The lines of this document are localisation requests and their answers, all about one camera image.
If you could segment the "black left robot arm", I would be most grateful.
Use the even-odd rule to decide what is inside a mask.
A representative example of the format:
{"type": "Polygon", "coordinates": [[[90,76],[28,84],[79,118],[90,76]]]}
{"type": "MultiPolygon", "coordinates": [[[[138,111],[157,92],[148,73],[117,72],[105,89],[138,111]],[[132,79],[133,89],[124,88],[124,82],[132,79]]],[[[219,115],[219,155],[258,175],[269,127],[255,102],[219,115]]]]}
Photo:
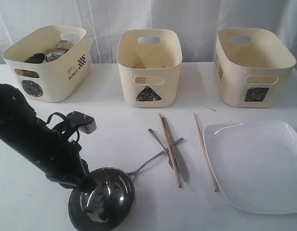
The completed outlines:
{"type": "Polygon", "coordinates": [[[95,129],[94,118],[77,111],[68,115],[55,112],[43,121],[19,89],[0,84],[0,140],[52,182],[83,192],[95,187],[88,164],[79,155],[78,140],[69,140],[74,133],[90,134],[95,129]],[[52,116],[59,116],[62,122],[48,128],[52,116]]]}

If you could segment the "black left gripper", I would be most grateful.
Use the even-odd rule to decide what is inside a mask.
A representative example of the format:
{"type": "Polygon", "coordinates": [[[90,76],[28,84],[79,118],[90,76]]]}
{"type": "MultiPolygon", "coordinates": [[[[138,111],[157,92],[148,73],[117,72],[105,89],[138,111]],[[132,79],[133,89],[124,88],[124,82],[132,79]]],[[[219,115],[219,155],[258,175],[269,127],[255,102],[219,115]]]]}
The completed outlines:
{"type": "Polygon", "coordinates": [[[47,179],[65,188],[78,188],[91,193],[97,187],[89,174],[87,163],[81,159],[78,131],[41,131],[39,134],[39,169],[47,179]],[[69,140],[77,133],[76,140],[69,140]]]}

